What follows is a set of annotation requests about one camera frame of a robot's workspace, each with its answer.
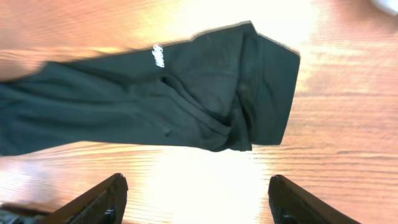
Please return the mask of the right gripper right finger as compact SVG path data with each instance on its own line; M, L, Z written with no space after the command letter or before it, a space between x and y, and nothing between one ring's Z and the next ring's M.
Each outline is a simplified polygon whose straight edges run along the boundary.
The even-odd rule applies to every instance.
M268 196L275 224L359 224L283 175L271 177Z

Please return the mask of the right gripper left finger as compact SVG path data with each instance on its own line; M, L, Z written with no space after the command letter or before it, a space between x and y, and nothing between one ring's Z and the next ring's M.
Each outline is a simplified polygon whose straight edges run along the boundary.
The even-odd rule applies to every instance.
M120 173L113 174L37 223L122 224L127 191L126 178Z

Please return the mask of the black t-shirt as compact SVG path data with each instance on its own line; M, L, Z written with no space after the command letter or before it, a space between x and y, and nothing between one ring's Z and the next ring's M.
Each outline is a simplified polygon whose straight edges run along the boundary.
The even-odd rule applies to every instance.
M247 22L191 41L48 62L1 83L1 154L80 141L220 152L281 143L300 55Z

